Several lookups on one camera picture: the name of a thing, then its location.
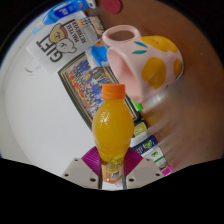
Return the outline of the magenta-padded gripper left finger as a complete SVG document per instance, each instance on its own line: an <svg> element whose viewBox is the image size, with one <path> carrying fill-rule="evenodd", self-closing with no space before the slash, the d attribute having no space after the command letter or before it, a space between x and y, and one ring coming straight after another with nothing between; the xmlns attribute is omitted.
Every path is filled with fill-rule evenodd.
<svg viewBox="0 0 224 224"><path fill-rule="evenodd" d="M97 148L91 148L81 158L74 158L62 177L84 188L101 189L101 161Z"/></svg>

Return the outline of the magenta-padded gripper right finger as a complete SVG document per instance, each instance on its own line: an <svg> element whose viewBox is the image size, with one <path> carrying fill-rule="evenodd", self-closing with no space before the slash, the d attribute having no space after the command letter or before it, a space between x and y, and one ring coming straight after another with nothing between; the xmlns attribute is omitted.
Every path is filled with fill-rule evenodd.
<svg viewBox="0 0 224 224"><path fill-rule="evenodd" d="M152 159L143 158L132 148L125 155L123 175L124 189L140 188L163 177Z"/></svg>

